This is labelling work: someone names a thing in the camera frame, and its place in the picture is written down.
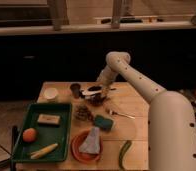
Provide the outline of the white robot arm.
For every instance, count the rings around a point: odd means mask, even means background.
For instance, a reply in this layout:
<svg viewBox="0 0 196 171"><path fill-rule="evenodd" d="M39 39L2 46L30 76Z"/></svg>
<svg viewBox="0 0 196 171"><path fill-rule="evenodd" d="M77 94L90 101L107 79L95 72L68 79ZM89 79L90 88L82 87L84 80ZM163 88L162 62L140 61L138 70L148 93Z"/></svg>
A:
<svg viewBox="0 0 196 171"><path fill-rule="evenodd" d="M149 171L196 171L196 121L190 101L129 65L127 52L106 55L97 81L110 86L120 74L149 104Z"/></svg>

